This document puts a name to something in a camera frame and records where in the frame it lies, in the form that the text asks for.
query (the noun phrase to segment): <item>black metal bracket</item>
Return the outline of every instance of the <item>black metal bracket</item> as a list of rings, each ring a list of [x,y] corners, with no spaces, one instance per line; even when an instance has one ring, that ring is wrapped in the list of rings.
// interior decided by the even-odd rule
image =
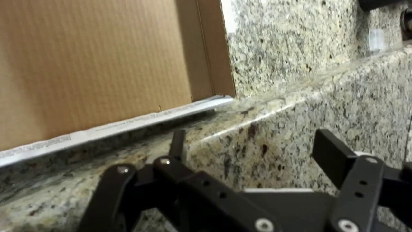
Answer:
[[[319,192],[234,192],[203,171],[181,163],[184,131],[167,156],[140,170],[122,163],[104,171],[79,223],[79,232],[128,232],[141,211],[158,209],[181,232],[394,232],[376,219],[387,206],[405,224],[412,218],[412,165],[387,167],[373,156],[356,156],[328,130],[315,134],[312,157],[340,188]]]

